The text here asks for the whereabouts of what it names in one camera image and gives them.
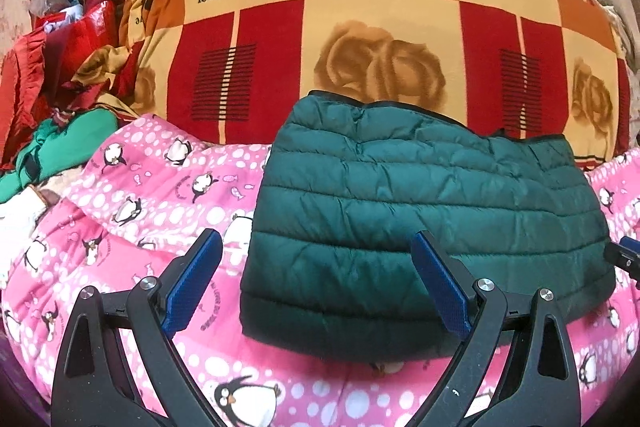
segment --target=folded puffer jacket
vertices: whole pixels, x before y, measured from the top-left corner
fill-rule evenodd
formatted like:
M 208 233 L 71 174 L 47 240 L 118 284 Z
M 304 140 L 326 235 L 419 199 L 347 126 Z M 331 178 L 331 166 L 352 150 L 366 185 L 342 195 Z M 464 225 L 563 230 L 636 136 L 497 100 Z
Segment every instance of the folded puffer jacket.
M 314 91 L 265 167 L 244 334 L 355 362 L 450 354 L 408 254 L 420 230 L 504 291 L 552 289 L 568 321 L 614 289 L 606 219 L 564 137 L 482 137 L 411 105 Z

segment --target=red rectangle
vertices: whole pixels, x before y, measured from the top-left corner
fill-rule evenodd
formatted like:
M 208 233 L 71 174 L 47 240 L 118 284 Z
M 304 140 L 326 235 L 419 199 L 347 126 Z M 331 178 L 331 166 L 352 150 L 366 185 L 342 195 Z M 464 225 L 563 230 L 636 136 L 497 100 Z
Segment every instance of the red rectangle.
M 174 60 L 169 69 L 166 94 L 167 120 L 198 139 L 213 143 L 220 142 L 218 117 L 220 93 L 217 100 L 210 100 L 211 116 L 206 120 L 194 120 L 192 115 L 196 77 L 201 62 L 207 60 L 205 53 L 229 53 L 234 14 L 226 13 L 218 17 L 204 19 L 184 25 Z M 212 89 L 221 82 L 225 61 L 216 60 L 220 71 L 207 74 L 211 77 Z
M 614 154 L 622 154 L 629 149 L 629 121 L 631 120 L 631 87 L 626 74 L 625 61 L 618 59 L 618 133 Z
M 240 12 L 238 47 L 255 45 L 249 120 L 227 120 L 227 143 L 272 143 L 300 98 L 304 7 L 289 0 Z
M 460 3 L 466 68 L 466 124 L 481 135 L 504 127 L 502 50 L 520 53 L 516 16 L 498 8 Z
M 524 54 L 533 58 L 539 69 L 539 132 L 528 132 L 527 138 L 545 134 L 562 134 L 569 117 L 568 88 L 562 28 L 522 18 Z

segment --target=green cloth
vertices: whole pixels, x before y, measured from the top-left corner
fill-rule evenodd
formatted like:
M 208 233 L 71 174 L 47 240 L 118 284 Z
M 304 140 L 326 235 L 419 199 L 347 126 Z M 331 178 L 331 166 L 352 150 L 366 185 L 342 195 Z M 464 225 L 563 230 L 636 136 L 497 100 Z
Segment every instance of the green cloth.
M 408 254 L 420 230 L 504 291 L 552 289 L 568 321 L 615 286 L 606 218 L 563 136 L 481 137 L 414 106 L 314 91 L 265 167 L 243 333 L 324 359 L 451 354 Z
M 117 129 L 115 115 L 105 109 L 82 113 L 64 129 L 51 119 L 43 121 L 34 131 L 31 143 L 18 153 L 15 170 L 0 176 L 0 203 L 10 200 L 27 185 L 88 162 Z

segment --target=penguin print blanket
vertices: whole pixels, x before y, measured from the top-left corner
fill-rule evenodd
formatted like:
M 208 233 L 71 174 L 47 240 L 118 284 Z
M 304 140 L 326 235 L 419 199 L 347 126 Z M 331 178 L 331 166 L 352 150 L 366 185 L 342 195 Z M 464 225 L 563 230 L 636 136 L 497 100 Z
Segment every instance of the penguin print blanket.
M 88 284 L 103 292 L 130 289 L 161 273 L 204 228 L 213 227 L 223 235 L 223 261 L 174 344 L 226 423 L 404 427 L 449 360 L 326 362 L 242 335 L 239 283 L 268 154 L 268 145 L 261 144 L 208 146 L 156 116 L 128 124 L 98 149 L 41 220 L 2 293 L 14 355 L 45 399 L 79 291 Z M 640 150 L 587 176 L 612 238 L 640 232 Z M 569 325 L 583 420 L 606 399 L 635 353 L 639 297 L 619 272 L 609 301 Z M 161 412 L 133 335 L 122 335 L 147 407 Z M 506 356 L 507 349 L 497 349 L 473 411 L 491 400 Z

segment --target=blanket with rose print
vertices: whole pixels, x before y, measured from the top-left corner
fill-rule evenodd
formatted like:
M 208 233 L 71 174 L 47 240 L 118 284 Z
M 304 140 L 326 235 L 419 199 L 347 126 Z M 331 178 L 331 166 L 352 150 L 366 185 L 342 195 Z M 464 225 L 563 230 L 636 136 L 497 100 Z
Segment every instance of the blanket with rose print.
M 312 89 L 472 131 L 563 133 L 585 168 L 629 147 L 620 39 L 596 0 L 128 0 L 145 110 L 214 143 L 270 143 Z
M 87 284 L 101 291 L 129 289 L 141 278 L 161 273 L 205 227 L 214 227 L 223 235 L 222 264 L 190 325 L 175 335 L 174 343 L 225 422 L 230 427 L 241 425 L 238 419 L 251 423 L 254 418 L 248 415 L 254 411 L 263 427 L 406 424 L 449 360 L 325 362 L 242 335 L 239 283 L 268 154 L 269 147 L 259 144 L 209 147 L 154 116 L 123 127 L 100 147 L 40 222 L 24 252 L 28 263 L 14 266 L 2 292 L 2 317 L 13 355 L 46 400 L 79 291 Z M 636 237 L 640 150 L 619 156 L 588 177 L 600 195 L 612 239 L 624 233 Z M 584 421 L 606 399 L 636 352 L 640 295 L 621 271 L 617 280 L 609 301 L 568 327 Z M 133 336 L 125 331 L 123 337 L 146 405 L 161 411 Z M 488 404 L 506 356 L 506 349 L 496 350 L 473 410 Z M 223 389 L 233 390 L 235 408 L 220 400 Z

